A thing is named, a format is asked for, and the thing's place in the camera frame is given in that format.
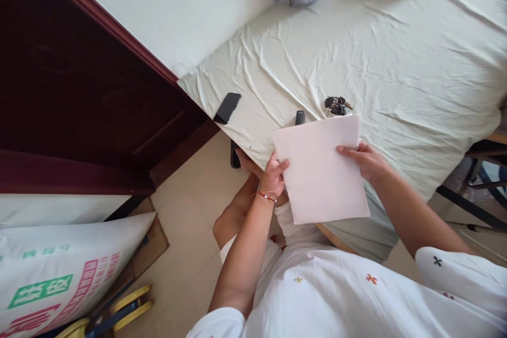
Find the white shirt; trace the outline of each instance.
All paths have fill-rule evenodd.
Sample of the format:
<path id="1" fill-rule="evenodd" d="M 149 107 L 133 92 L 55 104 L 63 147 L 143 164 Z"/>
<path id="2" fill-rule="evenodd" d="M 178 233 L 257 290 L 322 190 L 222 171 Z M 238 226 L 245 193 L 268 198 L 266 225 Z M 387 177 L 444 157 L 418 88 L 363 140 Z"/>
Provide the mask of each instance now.
<path id="1" fill-rule="evenodd" d="M 245 321 L 234 308 L 200 319 L 187 338 L 489 337 L 507 333 L 507 269 L 425 247 L 420 285 L 333 247 L 287 247 L 263 271 Z"/>

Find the dark red door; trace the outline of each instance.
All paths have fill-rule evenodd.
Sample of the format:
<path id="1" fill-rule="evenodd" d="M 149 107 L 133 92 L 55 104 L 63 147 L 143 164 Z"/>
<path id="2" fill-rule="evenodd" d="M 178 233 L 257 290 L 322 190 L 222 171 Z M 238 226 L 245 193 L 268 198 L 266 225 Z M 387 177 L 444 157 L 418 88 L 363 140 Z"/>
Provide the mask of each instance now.
<path id="1" fill-rule="evenodd" d="M 70 0 L 0 5 L 1 149 L 147 170 L 205 121 Z"/>

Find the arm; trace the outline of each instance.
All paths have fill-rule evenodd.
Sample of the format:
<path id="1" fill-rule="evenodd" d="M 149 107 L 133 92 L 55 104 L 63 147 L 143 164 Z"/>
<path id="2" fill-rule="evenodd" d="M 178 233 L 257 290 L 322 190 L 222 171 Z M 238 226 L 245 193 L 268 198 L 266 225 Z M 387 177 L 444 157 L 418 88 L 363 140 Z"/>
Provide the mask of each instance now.
<path id="1" fill-rule="evenodd" d="M 260 191 L 278 198 L 284 189 L 282 172 L 289 162 L 277 161 L 275 152 L 266 166 Z M 256 195 L 245 223 L 227 254 L 218 277 L 208 312 L 233 307 L 248 318 L 254 302 L 255 289 L 262 268 L 274 203 Z"/>
<path id="2" fill-rule="evenodd" d="M 338 147 L 337 151 L 359 165 L 361 175 L 377 192 L 396 232 L 413 258 L 421 247 L 474 254 L 371 146 L 361 142 L 358 151 L 346 147 Z"/>

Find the person's left hand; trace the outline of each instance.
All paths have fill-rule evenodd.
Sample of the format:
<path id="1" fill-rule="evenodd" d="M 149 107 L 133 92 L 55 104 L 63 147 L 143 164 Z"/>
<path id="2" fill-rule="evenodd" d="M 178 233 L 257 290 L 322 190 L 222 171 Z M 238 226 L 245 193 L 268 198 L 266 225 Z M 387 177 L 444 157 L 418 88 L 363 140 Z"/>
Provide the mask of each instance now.
<path id="1" fill-rule="evenodd" d="M 260 192 L 267 196 L 274 196 L 278 198 L 284 190 L 285 181 L 283 172 L 289 167 L 289 160 L 278 162 L 278 155 L 276 152 L 271 154 L 271 158 L 266 165 L 264 178 L 260 184 Z"/>

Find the red string bracelet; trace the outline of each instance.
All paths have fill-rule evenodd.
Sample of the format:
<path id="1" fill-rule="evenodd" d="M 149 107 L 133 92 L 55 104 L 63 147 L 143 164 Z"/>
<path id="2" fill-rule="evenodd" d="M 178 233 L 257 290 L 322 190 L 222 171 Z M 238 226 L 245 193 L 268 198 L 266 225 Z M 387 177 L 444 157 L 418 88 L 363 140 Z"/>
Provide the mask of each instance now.
<path id="1" fill-rule="evenodd" d="M 267 199 L 269 202 L 276 202 L 276 198 L 275 197 L 273 197 L 273 196 L 267 196 L 265 194 L 262 194 L 261 192 L 254 193 L 254 194 L 252 194 L 252 196 L 254 196 L 256 194 L 259 194 L 262 198 Z"/>

